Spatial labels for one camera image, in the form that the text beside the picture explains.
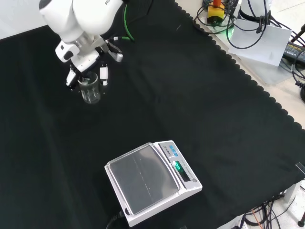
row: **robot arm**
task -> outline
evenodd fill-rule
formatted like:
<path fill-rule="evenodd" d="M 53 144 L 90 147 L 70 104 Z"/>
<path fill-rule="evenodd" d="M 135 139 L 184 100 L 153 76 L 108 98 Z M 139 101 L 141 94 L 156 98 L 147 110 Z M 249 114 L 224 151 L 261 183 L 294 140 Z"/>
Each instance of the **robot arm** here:
<path fill-rule="evenodd" d="M 95 66 L 102 52 L 122 61 L 122 53 L 111 52 L 110 44 L 100 36 L 111 28 L 122 4 L 122 0 L 40 0 L 43 18 L 62 40 L 55 50 L 58 58 L 62 62 L 71 60 L 66 81 L 70 88 Z M 105 64 L 101 66 L 100 79 L 107 85 L 108 68 Z"/>
<path fill-rule="evenodd" d="M 122 0 L 40 0 L 39 9 L 49 27 L 63 42 L 77 40 L 83 32 L 106 33 Z"/>

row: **green cable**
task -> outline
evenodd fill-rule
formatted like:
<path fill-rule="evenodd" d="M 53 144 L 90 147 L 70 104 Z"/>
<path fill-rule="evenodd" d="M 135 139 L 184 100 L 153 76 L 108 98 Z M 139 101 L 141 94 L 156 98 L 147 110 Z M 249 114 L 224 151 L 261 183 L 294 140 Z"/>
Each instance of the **green cable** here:
<path fill-rule="evenodd" d="M 125 30 L 127 35 L 130 37 L 130 39 L 134 42 L 134 38 L 132 37 L 132 35 L 130 34 L 128 27 L 127 27 L 127 23 L 126 23 L 126 10 L 127 10 L 127 4 L 125 6 L 125 10 L 124 10 L 124 26 L 125 26 Z"/>
<path fill-rule="evenodd" d="M 122 40 L 130 41 L 129 37 L 122 37 Z"/>

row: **digital scale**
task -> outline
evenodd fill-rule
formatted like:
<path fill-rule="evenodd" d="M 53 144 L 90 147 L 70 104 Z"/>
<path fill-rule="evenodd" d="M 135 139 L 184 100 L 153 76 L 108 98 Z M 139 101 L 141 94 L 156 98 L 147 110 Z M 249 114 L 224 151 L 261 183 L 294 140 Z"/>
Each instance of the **digital scale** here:
<path fill-rule="evenodd" d="M 173 141 L 147 143 L 105 169 L 130 227 L 202 190 Z"/>

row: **black cloth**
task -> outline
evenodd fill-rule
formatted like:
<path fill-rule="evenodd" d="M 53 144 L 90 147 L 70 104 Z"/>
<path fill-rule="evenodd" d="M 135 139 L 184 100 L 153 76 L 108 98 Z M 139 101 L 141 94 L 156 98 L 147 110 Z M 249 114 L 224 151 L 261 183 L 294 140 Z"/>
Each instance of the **black cloth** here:
<path fill-rule="evenodd" d="M 97 105 L 65 87 L 48 27 L 0 43 L 2 228 L 105 228 L 120 205 L 104 166 L 147 142 L 174 140 L 203 190 L 136 229 L 215 229 L 302 178 L 301 126 L 172 0 L 130 32 Z"/>

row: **white wall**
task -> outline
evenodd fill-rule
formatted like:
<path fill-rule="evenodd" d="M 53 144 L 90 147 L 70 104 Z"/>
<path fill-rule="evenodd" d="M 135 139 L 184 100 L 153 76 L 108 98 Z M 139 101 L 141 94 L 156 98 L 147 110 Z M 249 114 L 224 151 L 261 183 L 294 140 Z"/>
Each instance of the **white wall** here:
<path fill-rule="evenodd" d="M 39 0 L 0 0 L 0 39 L 43 25 Z"/>

